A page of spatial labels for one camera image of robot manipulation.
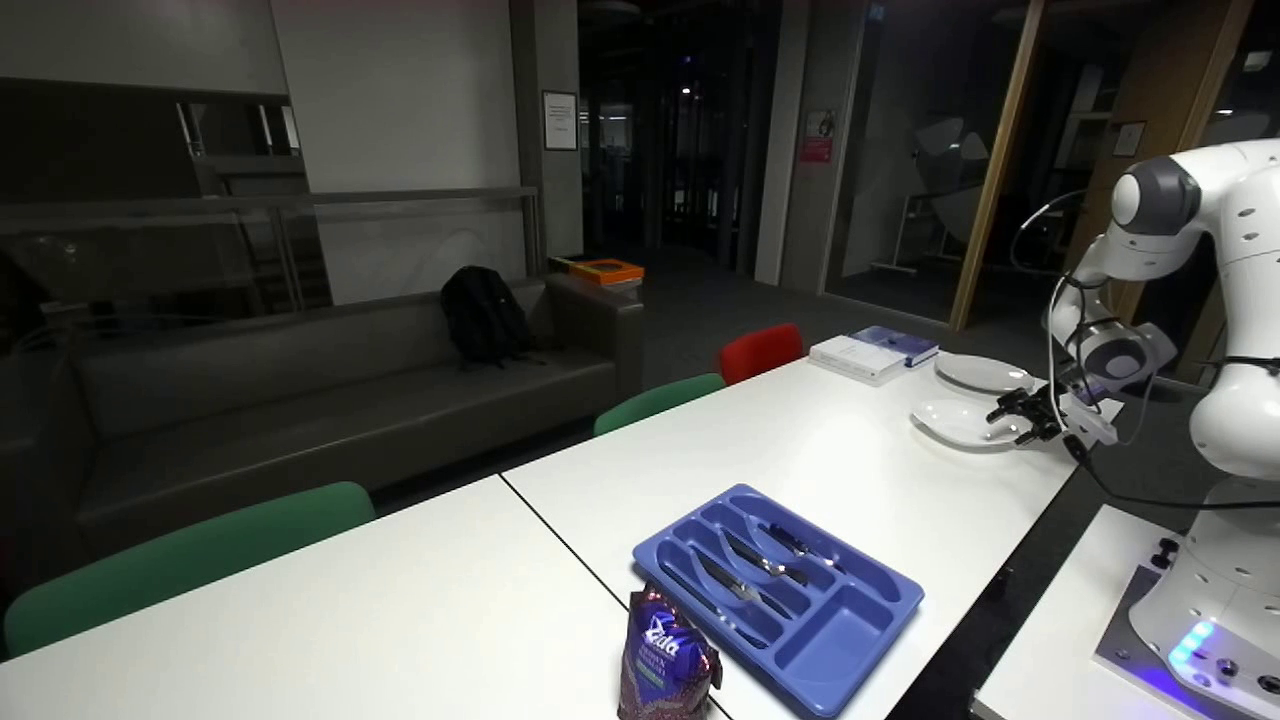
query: white desk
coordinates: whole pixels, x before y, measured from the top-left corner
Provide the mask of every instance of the white desk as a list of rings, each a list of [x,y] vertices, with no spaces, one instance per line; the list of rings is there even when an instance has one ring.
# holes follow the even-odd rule
[[[1042,595],[988,683],[975,691],[981,715],[1003,720],[1155,720],[1193,715],[1179,703],[1141,688],[1133,678],[1097,660],[1097,641],[1166,529],[1099,509],[1067,565]]]
[[[960,397],[931,363],[870,387],[810,361],[678,414],[545,457],[510,485],[625,595],[631,544],[731,485],[753,485],[923,589],[921,615],[847,703],[883,715],[1014,558],[1074,461],[1053,443],[953,453],[909,420],[918,402]],[[727,715],[788,715],[727,665]]]
[[[625,609],[482,479],[0,665],[0,715],[612,715],[622,650]]]

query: red chair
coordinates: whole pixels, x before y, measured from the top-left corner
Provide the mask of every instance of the red chair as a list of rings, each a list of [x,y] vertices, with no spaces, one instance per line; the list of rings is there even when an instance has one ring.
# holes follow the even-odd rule
[[[795,324],[756,328],[721,347],[718,367],[724,385],[740,385],[749,378],[773,374],[804,356],[804,336]]]

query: plastic organizer tray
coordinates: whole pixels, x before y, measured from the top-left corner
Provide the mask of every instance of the plastic organizer tray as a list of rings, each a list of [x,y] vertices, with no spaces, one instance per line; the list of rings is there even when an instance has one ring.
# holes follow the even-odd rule
[[[836,715],[923,595],[749,485],[636,544],[636,571],[799,715]]]

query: green chair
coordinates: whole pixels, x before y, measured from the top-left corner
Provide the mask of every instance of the green chair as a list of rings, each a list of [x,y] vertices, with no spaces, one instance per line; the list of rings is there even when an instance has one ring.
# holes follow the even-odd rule
[[[629,397],[629,402],[612,403],[610,414],[602,414],[591,431],[603,438],[603,431],[629,429],[629,425],[636,425],[643,417],[656,417],[656,414],[669,414],[678,403],[700,402],[700,397],[707,397],[718,387],[724,387],[724,382],[718,374],[683,378],[683,382],[649,387],[649,391]]]
[[[55,646],[135,609],[355,529],[372,517],[372,502],[359,485],[324,485],[175,529],[21,593],[3,614],[10,652],[21,657]]]

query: white plate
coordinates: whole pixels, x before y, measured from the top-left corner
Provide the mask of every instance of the white plate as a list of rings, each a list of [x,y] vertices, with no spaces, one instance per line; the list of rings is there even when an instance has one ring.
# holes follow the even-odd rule
[[[956,351],[942,351],[931,374],[942,382],[953,382],[960,387],[975,387],[975,391],[1016,391],[1016,387],[1035,387],[1042,382],[1016,363],[1003,363],[998,356],[956,356]]]
[[[953,448],[966,453],[1002,453],[1014,448],[1032,420],[1025,417],[1002,417],[998,425],[988,425],[988,414],[998,410],[998,402],[988,397],[967,397],[967,402],[930,402],[913,410],[913,425]]]

